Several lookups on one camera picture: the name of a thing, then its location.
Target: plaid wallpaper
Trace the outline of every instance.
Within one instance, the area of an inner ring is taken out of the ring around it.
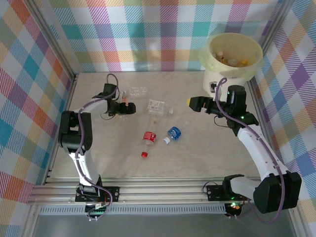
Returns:
[[[0,237],[18,235],[70,79],[22,0],[0,0]]]
[[[277,155],[303,177],[300,203],[316,236],[316,1],[296,0],[265,56],[257,93]]]
[[[282,0],[36,0],[75,72],[201,70],[209,35],[260,40]]]

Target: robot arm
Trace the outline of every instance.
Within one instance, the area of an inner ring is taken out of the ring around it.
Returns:
[[[95,102],[81,111],[80,117],[82,124],[84,124],[83,145],[81,147],[81,129],[78,119],[80,109],[64,111],[61,115],[58,143],[74,161],[80,178],[80,184],[77,186],[76,202],[103,202],[106,195],[101,189],[96,187],[102,187],[102,181],[90,152],[92,146],[92,120],[101,114],[106,114],[111,118],[116,114],[129,115],[136,112],[135,104],[118,102],[123,93],[116,92],[114,94],[115,90],[116,85],[106,83],[103,92],[91,99],[91,101]],[[75,156],[78,148],[79,154],[77,160]]]
[[[229,118],[226,118],[227,125],[232,129],[235,136],[246,146],[260,174],[261,182],[249,180],[241,174],[231,175],[224,178],[222,188],[229,197],[233,194],[240,194],[254,201],[261,213],[268,213],[278,210],[281,199],[281,181],[277,166],[280,168],[285,184],[285,199],[282,209],[296,207],[301,187],[301,177],[297,172],[289,172],[287,168],[276,157],[272,148],[262,135],[261,128],[255,116],[246,111],[246,92],[243,86],[232,85],[228,88],[226,102],[219,102],[223,110],[231,117],[247,124],[258,133],[273,154],[277,165],[275,165],[268,151],[259,139],[246,127]],[[188,105],[196,112],[202,109],[205,113],[216,114],[222,118],[223,114],[211,97],[193,97]]]

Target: items in bucket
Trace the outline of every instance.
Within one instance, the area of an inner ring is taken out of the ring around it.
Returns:
[[[243,68],[246,67],[248,64],[247,60],[242,60],[241,62],[238,62],[236,59],[234,58],[230,58],[230,59],[225,59],[224,57],[224,53],[223,52],[218,52],[217,54],[213,54],[214,58],[216,58],[219,62],[231,66],[231,67],[238,67],[238,68]]]

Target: white label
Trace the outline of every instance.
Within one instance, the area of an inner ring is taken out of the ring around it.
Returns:
[[[157,110],[163,111],[164,102],[157,100],[149,100],[148,109],[149,110]]]

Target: bottle label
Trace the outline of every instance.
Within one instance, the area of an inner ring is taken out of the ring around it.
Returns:
[[[149,141],[155,142],[156,134],[154,134],[153,132],[145,132],[143,140],[149,140]]]

